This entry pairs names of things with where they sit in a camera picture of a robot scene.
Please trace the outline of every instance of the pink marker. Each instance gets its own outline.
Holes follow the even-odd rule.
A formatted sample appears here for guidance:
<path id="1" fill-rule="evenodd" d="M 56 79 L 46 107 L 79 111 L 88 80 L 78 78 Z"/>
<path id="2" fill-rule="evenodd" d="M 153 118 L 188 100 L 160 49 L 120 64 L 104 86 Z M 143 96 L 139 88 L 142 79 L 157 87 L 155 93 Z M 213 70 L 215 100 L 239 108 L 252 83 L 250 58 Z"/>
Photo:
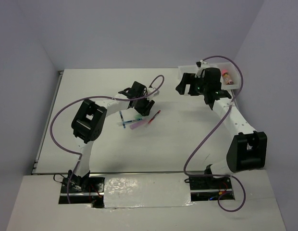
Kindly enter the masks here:
<path id="1" fill-rule="evenodd" d="M 136 122 L 134 124 L 131 124 L 130 125 L 130 128 L 133 130 L 133 129 L 136 129 L 138 128 L 139 126 L 143 125 L 143 124 L 146 124 L 147 123 L 147 119 L 143 119 L 143 120 L 140 120 L 139 122 Z"/>

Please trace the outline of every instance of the marker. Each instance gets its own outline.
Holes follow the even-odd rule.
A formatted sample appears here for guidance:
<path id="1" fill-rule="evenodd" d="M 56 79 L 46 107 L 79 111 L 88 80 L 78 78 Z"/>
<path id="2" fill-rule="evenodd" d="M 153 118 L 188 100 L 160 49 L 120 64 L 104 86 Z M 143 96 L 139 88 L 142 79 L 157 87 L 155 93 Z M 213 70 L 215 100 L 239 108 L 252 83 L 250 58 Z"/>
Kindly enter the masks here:
<path id="1" fill-rule="evenodd" d="M 159 110 L 152 118 L 151 120 L 149 120 L 148 124 L 150 124 L 154 119 L 155 117 L 157 117 L 157 115 L 161 112 L 161 110 Z"/>
<path id="2" fill-rule="evenodd" d="M 146 124 L 147 120 L 146 119 L 143 119 L 143 120 L 140 120 L 136 123 L 133 123 L 130 125 L 130 128 L 133 130 L 133 129 L 136 129 L 138 128 L 139 126 L 143 125 L 143 124 Z"/>
<path id="3" fill-rule="evenodd" d="M 123 127 L 125 128 L 124 118 L 123 118 L 123 116 L 122 116 L 121 111 L 119 111 L 119 115 L 120 115 L 120 118 L 121 118 L 121 121 L 122 121 L 122 125 L 123 125 Z"/>
<path id="4" fill-rule="evenodd" d="M 124 124 L 131 124 L 137 121 L 143 120 L 143 118 L 139 118 L 139 119 L 133 119 L 133 120 L 128 120 L 128 121 L 124 121 Z"/>

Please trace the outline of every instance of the pen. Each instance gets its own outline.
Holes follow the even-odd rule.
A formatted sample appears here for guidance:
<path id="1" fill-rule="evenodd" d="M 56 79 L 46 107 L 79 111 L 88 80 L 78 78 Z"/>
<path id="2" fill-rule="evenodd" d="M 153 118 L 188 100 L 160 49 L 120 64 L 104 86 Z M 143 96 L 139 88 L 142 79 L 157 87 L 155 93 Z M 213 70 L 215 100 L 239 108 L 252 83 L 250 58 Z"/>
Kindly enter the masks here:
<path id="1" fill-rule="evenodd" d="M 138 118 L 138 119 L 132 119 L 132 120 L 128 120 L 128 121 L 124 121 L 124 124 L 131 124 L 137 121 L 143 120 L 143 118 Z"/>
<path id="2" fill-rule="evenodd" d="M 155 117 L 157 117 L 157 115 L 161 112 L 161 110 L 159 110 L 152 118 L 151 120 L 149 120 L 148 124 L 150 124 L 154 119 Z"/>
<path id="3" fill-rule="evenodd" d="M 120 118 L 121 118 L 121 121 L 122 121 L 122 125 L 123 125 L 123 127 L 125 128 L 124 118 L 123 118 L 123 116 L 122 116 L 121 111 L 119 111 L 119 115 L 120 115 Z"/>

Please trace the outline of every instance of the cable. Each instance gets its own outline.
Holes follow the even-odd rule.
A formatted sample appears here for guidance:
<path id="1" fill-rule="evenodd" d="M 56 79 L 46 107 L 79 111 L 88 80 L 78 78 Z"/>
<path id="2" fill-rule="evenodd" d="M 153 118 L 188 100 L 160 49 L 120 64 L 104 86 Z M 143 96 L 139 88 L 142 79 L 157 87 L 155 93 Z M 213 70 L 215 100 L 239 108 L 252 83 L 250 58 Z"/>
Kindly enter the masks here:
<path id="1" fill-rule="evenodd" d="M 226 189 L 225 189 L 225 191 L 227 191 L 227 189 L 228 189 L 228 185 L 225 183 L 225 182 L 222 182 L 225 186 L 226 186 Z"/>
<path id="2" fill-rule="evenodd" d="M 65 177 L 64 177 L 62 174 L 60 174 L 60 173 L 55 173 L 54 176 L 53 176 L 53 180 L 54 180 L 55 182 L 58 182 L 58 183 L 61 183 L 61 184 L 62 184 L 62 182 L 55 180 L 55 176 L 56 176 L 56 175 L 60 175 L 60 176 L 62 176 L 63 178 L 65 178 Z"/>
<path id="3" fill-rule="evenodd" d="M 145 86 L 145 89 L 144 89 L 144 92 L 143 92 L 144 95 L 148 95 L 148 89 L 147 87 Z"/>
<path id="4" fill-rule="evenodd" d="M 96 188 L 95 188 L 95 187 L 93 187 L 93 185 L 92 185 L 92 184 L 91 184 L 91 187 L 93 188 L 93 190 L 94 190 L 94 191 L 96 191 L 96 193 L 98 194 L 98 196 L 99 196 L 99 197 L 101 197 L 101 195 L 100 195 L 99 191 L 98 191 L 98 190 L 96 190 Z"/>
<path id="5" fill-rule="evenodd" d="M 231 62 L 235 67 L 236 69 L 238 70 L 239 74 L 240 74 L 240 77 L 241 77 L 241 85 L 240 85 L 240 88 L 239 90 L 236 92 L 235 96 L 233 97 L 233 99 L 231 100 L 231 103 L 234 102 L 237 98 L 237 96 L 240 94 L 242 88 L 243 88 L 243 74 L 240 70 L 240 68 L 235 64 L 234 61 L 232 61 L 231 59 L 225 57 L 225 56 L 222 56 L 222 55 L 213 55 L 213 56 L 210 56 L 210 57 L 207 57 L 205 59 L 203 59 L 203 61 L 205 60 L 208 60 L 208 59 L 211 59 L 211 58 L 224 58 L 226 60 L 228 60 L 229 62 Z M 192 154 L 188 157 L 186 163 L 184 164 L 184 168 L 183 168 L 183 172 L 184 174 L 186 174 L 187 176 L 189 177 L 232 177 L 233 179 L 235 179 L 239 185 L 241 186 L 242 188 L 242 191 L 243 191 L 243 201 L 241 203 L 241 205 L 236 208 L 236 209 L 233 209 L 233 210 L 230 210 L 230 209 L 226 209 L 224 208 L 222 205 L 221 205 L 221 202 L 220 202 L 220 199 L 222 196 L 226 195 L 226 194 L 229 194 L 231 192 L 225 192 L 223 194 L 221 194 L 218 199 L 217 199 L 217 203 L 219 205 L 219 207 L 226 211 L 226 212 L 236 212 L 238 210 L 240 210 L 243 205 L 245 204 L 245 201 L 246 201 L 246 192 L 245 192 L 245 189 L 244 189 L 244 186 L 243 184 L 240 182 L 240 180 L 235 177 L 235 176 L 232 176 L 232 175 L 222 175 L 222 174 L 202 174 L 202 175 L 197 175 L 197 174 L 189 174 L 187 171 L 186 171 L 186 168 L 187 168 L 187 165 L 188 163 L 190 162 L 190 160 L 193 158 L 193 156 L 196 154 L 196 152 L 202 147 L 202 145 L 208 140 L 208 138 L 217 130 L 217 128 L 225 121 L 225 119 L 227 118 L 227 116 L 229 115 L 230 113 L 230 110 L 232 108 L 232 104 L 229 105 L 229 109 L 228 111 L 226 112 L 226 114 L 222 117 L 222 119 L 218 122 L 218 124 L 212 129 L 212 131 L 209 132 L 209 134 L 200 142 L 200 144 L 197 146 L 197 148 L 192 152 Z"/>
<path id="6" fill-rule="evenodd" d="M 59 148 L 61 148 L 61 149 L 64 150 L 64 151 L 66 151 L 66 152 L 68 152 L 68 153 L 72 153 L 72 154 L 79 155 L 78 161 L 77 161 L 77 163 L 76 163 L 76 165 L 75 165 L 75 167 L 74 167 L 74 169 L 73 169 L 73 171 L 72 171 L 72 173 L 71 173 L 71 175 L 70 175 L 70 177 L 69 177 L 69 179 L 68 179 L 68 182 L 67 182 L 67 199 L 68 199 L 68 203 L 69 203 L 69 204 L 70 204 L 70 198 L 69 198 L 69 185 L 70 185 L 70 182 L 71 182 L 71 178 L 72 178 L 73 174 L 75 173 L 75 171 L 77 170 L 77 167 L 78 167 L 78 165 L 79 165 L 79 163 L 80 163 L 80 161 L 81 161 L 81 159 L 82 159 L 82 154 L 79 153 L 79 152 L 73 151 L 73 150 L 69 150 L 69 149 L 67 149 L 67 148 L 65 148 L 65 147 L 63 147 L 63 146 L 61 146 L 61 145 L 56 141 L 56 139 L 55 139 L 55 137 L 54 137 L 54 134 L 53 134 L 53 126 L 54 126 L 54 122 L 55 122 L 55 120 L 57 119 L 57 117 L 58 117 L 58 116 L 59 116 L 65 109 L 67 109 L 68 107 L 70 107 L 70 106 L 72 106 L 72 105 L 74 105 L 74 104 L 76 104 L 76 103 L 78 103 L 78 102 L 81 102 L 81 101 L 83 101 L 83 100 L 87 100 L 87 99 L 109 99 L 109 100 L 117 100 L 117 101 L 136 101 L 136 100 L 144 99 L 144 98 L 146 98 L 146 97 L 148 97 L 148 96 L 153 95 L 155 92 L 157 92 L 157 91 L 161 88 L 161 86 L 163 85 L 163 83 L 164 83 L 164 81 L 165 81 L 165 77 L 164 77 L 163 75 L 158 75 L 158 76 L 156 76 L 155 79 L 151 82 L 151 84 L 150 84 L 149 87 L 151 87 L 152 84 L 153 84 L 159 77 L 162 77 L 162 82 L 161 82 L 161 84 L 160 84 L 160 85 L 159 85 L 153 92 L 149 93 L 148 95 L 144 95 L 144 96 L 142 96 L 142 97 L 134 98 L 134 99 L 118 99 L 118 98 L 114 98 L 114 97 L 110 97 L 110 96 L 89 96 L 89 97 L 85 97 L 85 98 L 76 100 L 76 101 L 74 101 L 74 102 L 72 102 L 72 103 L 66 105 L 66 106 L 63 107 L 61 110 L 59 110 L 59 112 L 54 116 L 54 118 L 52 119 L 51 124 L 50 124 L 50 135 L 51 135 L 51 138 L 52 138 L 53 142 L 54 142 Z"/>
<path id="7" fill-rule="evenodd" d="M 90 186 L 89 186 L 89 202 L 91 203 L 91 197 L 90 197 Z"/>

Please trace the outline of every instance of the blue pen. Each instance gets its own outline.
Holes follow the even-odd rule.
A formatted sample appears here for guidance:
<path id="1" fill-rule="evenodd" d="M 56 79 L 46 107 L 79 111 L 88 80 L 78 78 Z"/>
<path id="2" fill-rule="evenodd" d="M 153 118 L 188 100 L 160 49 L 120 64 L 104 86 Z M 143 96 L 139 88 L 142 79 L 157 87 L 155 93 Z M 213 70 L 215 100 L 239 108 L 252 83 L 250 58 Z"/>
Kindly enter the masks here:
<path id="1" fill-rule="evenodd" d="M 131 124 L 131 123 L 134 123 L 134 122 L 137 122 L 137 121 L 140 121 L 140 120 L 143 120 L 143 118 L 128 120 L 128 121 L 124 121 L 124 122 L 118 122 L 118 125 L 122 125 L 123 123 L 124 124 Z"/>
<path id="2" fill-rule="evenodd" d="M 125 128 L 124 118 L 123 118 L 123 116 L 122 116 L 121 111 L 119 111 L 119 115 L 120 115 L 120 118 L 121 118 L 121 121 L 122 121 L 122 125 L 123 125 L 123 127 Z"/>

